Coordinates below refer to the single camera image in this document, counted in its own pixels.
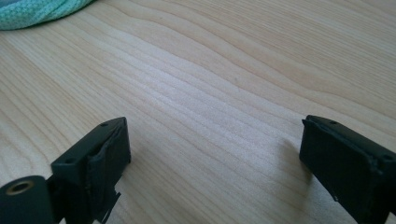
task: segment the light wood surface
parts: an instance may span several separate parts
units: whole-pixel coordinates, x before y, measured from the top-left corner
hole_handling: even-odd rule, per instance
[[[301,119],[395,151],[395,71],[394,0],[99,0],[0,33],[0,185],[126,117],[108,223],[355,223],[300,163]]]

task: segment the wooden table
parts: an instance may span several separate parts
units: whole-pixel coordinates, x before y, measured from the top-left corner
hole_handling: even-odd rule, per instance
[[[0,33],[0,185],[126,117],[108,223],[355,223],[300,163],[301,119],[395,151],[395,71],[394,0],[96,1]]]

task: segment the green towel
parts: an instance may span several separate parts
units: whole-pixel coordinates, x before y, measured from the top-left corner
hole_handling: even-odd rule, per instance
[[[15,30],[67,16],[92,0],[0,0],[0,30]]]

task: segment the black plastic part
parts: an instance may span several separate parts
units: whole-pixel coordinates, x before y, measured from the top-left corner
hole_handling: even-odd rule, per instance
[[[396,154],[330,119],[307,116],[300,160],[358,223],[396,211]]]
[[[106,223],[120,197],[115,185],[130,161],[126,118],[102,123],[51,164],[53,176],[47,181],[40,176],[27,176],[23,180],[34,183],[34,187],[17,196],[5,192],[20,180],[3,186],[0,223],[50,224],[63,218],[72,224],[93,223],[95,219]],[[38,208],[41,216],[20,215]]]

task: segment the mint green fabric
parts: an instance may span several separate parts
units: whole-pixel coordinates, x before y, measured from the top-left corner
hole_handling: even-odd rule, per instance
[[[92,0],[20,0],[0,7],[0,30],[15,30],[67,16]]]

